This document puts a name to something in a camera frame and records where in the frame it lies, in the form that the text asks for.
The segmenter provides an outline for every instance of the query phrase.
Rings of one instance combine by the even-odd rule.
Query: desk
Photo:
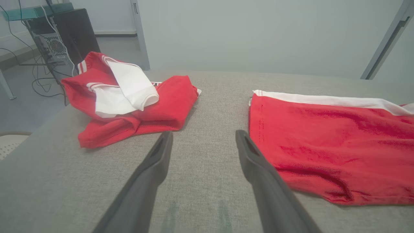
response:
[[[202,94],[174,132],[168,175],[158,188],[150,232],[262,232],[241,171],[235,130],[248,129],[255,89],[303,95],[414,100],[413,86],[309,75],[147,71],[151,81],[189,75]],[[79,147],[90,118],[66,107],[0,162],[0,232],[89,233],[159,134],[105,148]],[[295,192],[322,231],[414,232],[414,206],[333,205]]]

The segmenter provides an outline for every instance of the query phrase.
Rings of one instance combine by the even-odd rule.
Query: red fabric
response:
[[[173,76],[156,86],[159,101],[145,107],[144,111],[137,110],[114,118],[96,115],[96,95],[88,90],[86,84],[117,85],[111,70],[101,62],[101,56],[101,53],[89,53],[85,59],[86,72],[62,79],[71,105],[92,118],[85,131],[78,135],[81,147],[104,147],[132,135],[177,131],[183,127],[198,97],[197,88],[188,76]]]
[[[252,98],[250,136],[292,188],[343,205],[414,204],[414,118]]]

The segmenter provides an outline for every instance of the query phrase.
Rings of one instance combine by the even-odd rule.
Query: white chair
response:
[[[30,136],[29,132],[0,133],[0,161]]]

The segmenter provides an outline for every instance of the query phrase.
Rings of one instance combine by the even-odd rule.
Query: desk leg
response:
[[[1,70],[0,70],[0,84],[3,86],[4,90],[6,91],[7,96],[11,100],[14,100],[16,97],[13,95],[12,91],[10,90],[10,87],[6,82],[6,79],[4,78],[3,73],[1,73]]]

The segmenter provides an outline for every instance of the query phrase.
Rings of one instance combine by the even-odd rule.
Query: computer tower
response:
[[[45,17],[28,19],[25,23],[49,70],[60,81],[77,75],[77,65],[89,52],[100,49],[86,9],[49,15],[48,19],[54,30]]]

